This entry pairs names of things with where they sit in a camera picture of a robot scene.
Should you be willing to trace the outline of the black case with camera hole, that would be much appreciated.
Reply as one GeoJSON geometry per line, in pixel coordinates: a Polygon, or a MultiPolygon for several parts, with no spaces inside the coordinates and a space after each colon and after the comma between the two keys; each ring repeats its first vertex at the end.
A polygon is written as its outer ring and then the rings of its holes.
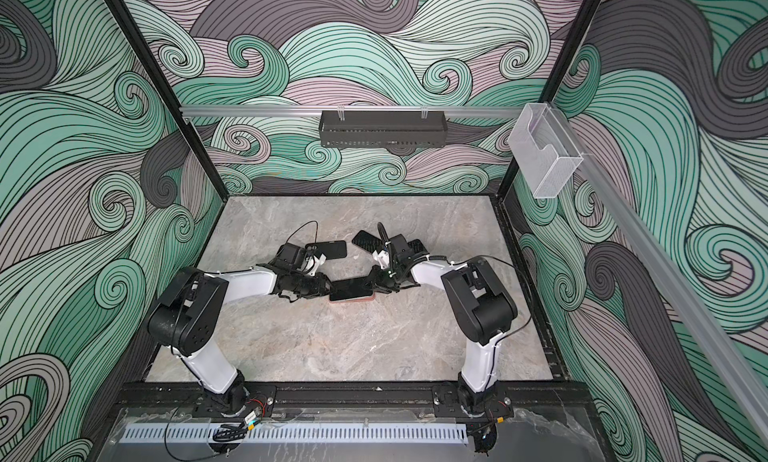
{"type": "Polygon", "coordinates": [[[347,242],[345,240],[322,241],[312,245],[317,258],[326,260],[344,259],[347,257],[347,242]]]}

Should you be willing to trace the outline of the pink phone case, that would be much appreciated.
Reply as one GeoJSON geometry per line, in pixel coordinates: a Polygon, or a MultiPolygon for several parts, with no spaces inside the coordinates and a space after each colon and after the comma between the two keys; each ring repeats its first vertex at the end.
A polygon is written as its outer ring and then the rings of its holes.
{"type": "Polygon", "coordinates": [[[331,303],[357,303],[357,302],[368,302],[375,300],[375,294],[370,295],[364,295],[364,296],[357,296],[357,297],[349,297],[349,298],[331,298],[329,297],[329,302],[331,303]]]}

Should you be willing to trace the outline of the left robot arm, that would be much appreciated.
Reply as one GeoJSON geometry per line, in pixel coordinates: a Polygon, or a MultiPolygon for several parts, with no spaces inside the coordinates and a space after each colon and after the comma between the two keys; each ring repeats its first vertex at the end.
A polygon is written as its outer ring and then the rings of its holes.
{"type": "Polygon", "coordinates": [[[178,357],[202,388],[205,403],[224,417],[234,417],[249,403],[242,372],[213,339],[225,304],[274,295],[291,302],[323,297],[331,281],[320,271],[329,259],[317,244],[284,243],[272,260],[235,271],[180,269],[153,302],[147,332],[178,357]]]}

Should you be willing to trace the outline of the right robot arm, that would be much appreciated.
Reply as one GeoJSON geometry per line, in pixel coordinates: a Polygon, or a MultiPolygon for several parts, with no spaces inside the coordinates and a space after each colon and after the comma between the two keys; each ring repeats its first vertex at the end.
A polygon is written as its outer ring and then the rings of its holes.
{"type": "Polygon", "coordinates": [[[373,291],[399,292],[411,286],[444,291],[455,321],[466,338],[458,375],[457,397],[463,411],[477,417],[496,395],[501,341],[512,334],[518,308],[483,256],[464,261],[433,255],[402,235],[373,244],[375,265],[369,274],[373,291]]]}

